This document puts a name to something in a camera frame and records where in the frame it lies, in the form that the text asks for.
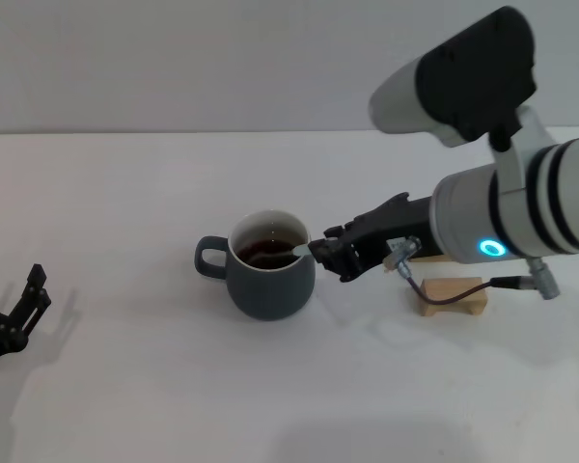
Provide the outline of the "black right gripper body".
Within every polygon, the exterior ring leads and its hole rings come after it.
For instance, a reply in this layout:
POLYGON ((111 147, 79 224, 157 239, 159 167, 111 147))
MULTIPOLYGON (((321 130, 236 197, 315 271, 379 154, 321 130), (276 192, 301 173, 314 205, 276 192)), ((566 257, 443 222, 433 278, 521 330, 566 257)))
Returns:
POLYGON ((408 200, 407 192, 397 194, 384 204, 354 219, 351 245, 359 260, 352 279, 379 266, 390 253, 387 240, 416 237, 421 242, 417 257, 440 255, 429 223, 431 197, 408 200))

